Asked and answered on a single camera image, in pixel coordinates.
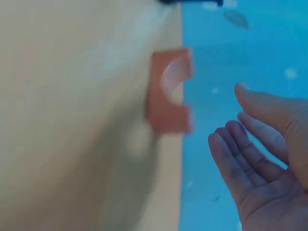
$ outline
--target hand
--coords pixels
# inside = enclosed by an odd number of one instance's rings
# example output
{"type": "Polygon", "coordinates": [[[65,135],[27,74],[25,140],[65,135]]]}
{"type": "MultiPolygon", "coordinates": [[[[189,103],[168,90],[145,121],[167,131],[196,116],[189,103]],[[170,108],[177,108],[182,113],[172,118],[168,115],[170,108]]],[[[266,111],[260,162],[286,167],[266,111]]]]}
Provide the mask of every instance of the hand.
{"type": "Polygon", "coordinates": [[[235,94],[246,112],[239,114],[239,120],[288,166],[285,170],[269,161],[236,121],[209,136],[212,156],[235,200],[243,230],[306,230],[308,103],[254,92],[241,85],[236,86],[235,94]]]}

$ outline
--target orange plastic piece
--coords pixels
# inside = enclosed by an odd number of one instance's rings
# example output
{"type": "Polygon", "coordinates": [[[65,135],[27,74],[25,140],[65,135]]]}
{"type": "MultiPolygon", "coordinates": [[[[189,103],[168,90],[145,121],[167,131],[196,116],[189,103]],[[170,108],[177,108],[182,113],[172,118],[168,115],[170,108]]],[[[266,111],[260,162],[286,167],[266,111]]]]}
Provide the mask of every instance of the orange plastic piece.
{"type": "Polygon", "coordinates": [[[192,76],[191,50],[160,51],[152,55],[146,117],[155,132],[191,132],[189,106],[177,105],[170,97],[178,84],[192,76]]]}

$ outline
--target blue surface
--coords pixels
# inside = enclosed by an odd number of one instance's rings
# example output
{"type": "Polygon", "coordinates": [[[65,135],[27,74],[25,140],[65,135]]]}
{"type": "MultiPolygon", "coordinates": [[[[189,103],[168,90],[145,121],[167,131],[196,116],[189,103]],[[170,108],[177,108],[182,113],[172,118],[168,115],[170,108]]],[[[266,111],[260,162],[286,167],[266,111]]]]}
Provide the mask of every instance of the blue surface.
{"type": "Polygon", "coordinates": [[[238,0],[236,11],[247,18],[248,30],[227,21],[225,10],[207,10],[202,3],[182,7],[183,45],[193,48],[196,70],[184,84],[184,101],[192,105],[196,129],[183,140],[179,231],[240,230],[207,143],[210,133],[241,110],[235,83],[283,96],[308,96],[308,2],[238,0]],[[297,77],[287,78],[288,69],[297,77]]]}

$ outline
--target finger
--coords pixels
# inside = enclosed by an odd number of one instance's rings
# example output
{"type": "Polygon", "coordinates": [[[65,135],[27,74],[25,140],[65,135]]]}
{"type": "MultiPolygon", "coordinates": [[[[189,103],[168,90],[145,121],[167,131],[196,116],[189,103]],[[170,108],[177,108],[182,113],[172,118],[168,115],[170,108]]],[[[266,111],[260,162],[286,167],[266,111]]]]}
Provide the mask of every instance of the finger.
{"type": "Polygon", "coordinates": [[[243,110],[279,131],[286,140],[289,164],[301,185],[308,190],[308,100],[287,99],[255,92],[242,84],[235,95],[243,110]]]}
{"type": "Polygon", "coordinates": [[[245,84],[235,86],[235,96],[243,110],[285,135],[295,110],[294,100],[250,90],[245,84]]]}
{"type": "Polygon", "coordinates": [[[244,112],[238,114],[238,119],[270,153],[286,165],[289,164],[287,145],[284,137],[278,131],[244,112]]]}
{"type": "Polygon", "coordinates": [[[218,128],[215,133],[219,134],[224,139],[232,155],[243,168],[246,176],[250,179],[255,188],[267,184],[267,182],[256,173],[256,171],[250,166],[250,164],[248,164],[248,162],[240,152],[239,148],[237,147],[232,135],[226,128],[218,128]]]}
{"type": "Polygon", "coordinates": [[[211,134],[208,137],[208,143],[221,176],[227,184],[237,208],[240,208],[254,187],[220,135],[211,134]]]}
{"type": "Polygon", "coordinates": [[[230,131],[244,158],[261,177],[267,182],[273,182],[281,176],[284,169],[267,159],[250,141],[241,124],[237,121],[230,121],[226,124],[226,128],[230,131]]]}

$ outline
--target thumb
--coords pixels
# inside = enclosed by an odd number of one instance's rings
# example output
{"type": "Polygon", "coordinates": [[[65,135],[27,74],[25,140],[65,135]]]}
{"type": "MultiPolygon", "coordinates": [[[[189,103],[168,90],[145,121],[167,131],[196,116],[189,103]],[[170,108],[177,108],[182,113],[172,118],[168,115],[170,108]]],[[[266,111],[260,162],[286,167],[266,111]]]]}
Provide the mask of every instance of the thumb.
{"type": "Polygon", "coordinates": [[[299,106],[297,100],[256,92],[243,83],[238,83],[234,91],[248,115],[270,125],[283,136],[286,135],[299,106]]]}
{"type": "Polygon", "coordinates": [[[284,136],[290,167],[308,190],[308,101],[256,92],[241,83],[235,86],[235,95],[248,115],[284,136]]]}

